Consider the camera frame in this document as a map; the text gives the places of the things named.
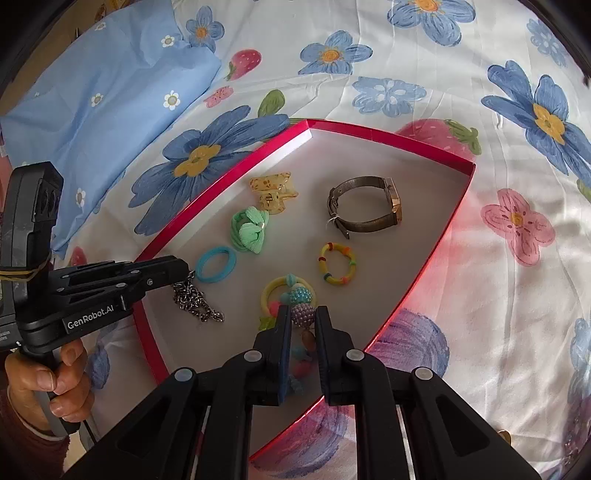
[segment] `pink flower print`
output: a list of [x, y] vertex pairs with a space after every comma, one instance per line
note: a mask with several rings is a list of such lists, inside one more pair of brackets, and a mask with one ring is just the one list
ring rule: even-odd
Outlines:
[[524, 267], [540, 261], [540, 245], [547, 247], [556, 233], [550, 221], [530, 208], [530, 204], [515, 190], [497, 192], [500, 205], [486, 205], [480, 216], [497, 235], [504, 237], [509, 250]]
[[218, 88], [215, 92], [213, 92], [209, 97], [207, 97], [204, 102], [207, 105], [207, 108], [211, 108], [216, 106], [222, 100], [228, 98], [231, 94], [234, 93], [234, 89], [229, 86]]

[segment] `purple bead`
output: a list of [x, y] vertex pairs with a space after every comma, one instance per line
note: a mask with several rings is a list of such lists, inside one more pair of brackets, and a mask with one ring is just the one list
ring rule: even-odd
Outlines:
[[294, 305], [291, 308], [291, 320], [297, 327], [310, 327], [314, 323], [314, 307], [310, 303]]

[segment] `blue bead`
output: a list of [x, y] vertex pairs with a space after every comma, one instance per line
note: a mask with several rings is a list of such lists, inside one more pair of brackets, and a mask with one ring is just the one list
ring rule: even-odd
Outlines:
[[298, 303], [310, 303], [312, 301], [312, 294], [305, 287], [299, 287], [290, 292], [290, 305], [297, 305]]
[[289, 273], [285, 276], [285, 283], [287, 283], [288, 287], [292, 287], [297, 283], [297, 277], [293, 273]]
[[290, 294], [289, 292], [284, 292], [281, 294], [281, 296], [279, 297], [279, 301], [281, 302], [282, 305], [289, 305], [290, 304]]
[[306, 347], [304, 346], [294, 346], [291, 348], [291, 356], [298, 361], [308, 360], [311, 361], [312, 357], [308, 355]]

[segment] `orange bead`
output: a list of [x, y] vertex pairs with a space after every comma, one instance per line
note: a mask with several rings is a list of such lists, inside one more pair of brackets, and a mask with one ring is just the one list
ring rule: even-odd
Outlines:
[[316, 351], [316, 337], [311, 331], [304, 330], [301, 333], [301, 342], [304, 344], [304, 347], [306, 347], [306, 350], [308, 350], [309, 352]]

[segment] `pink bead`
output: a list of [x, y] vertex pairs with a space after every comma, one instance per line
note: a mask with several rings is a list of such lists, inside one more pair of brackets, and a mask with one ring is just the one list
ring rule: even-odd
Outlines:
[[301, 362], [297, 362], [291, 368], [291, 374], [296, 378], [304, 378], [308, 376], [308, 374], [312, 370], [312, 362], [308, 362], [306, 360], [302, 360]]
[[280, 306], [281, 306], [281, 303], [279, 303], [276, 300], [269, 302], [269, 312], [271, 312], [271, 316], [277, 318], [277, 315], [279, 314], [279, 307]]

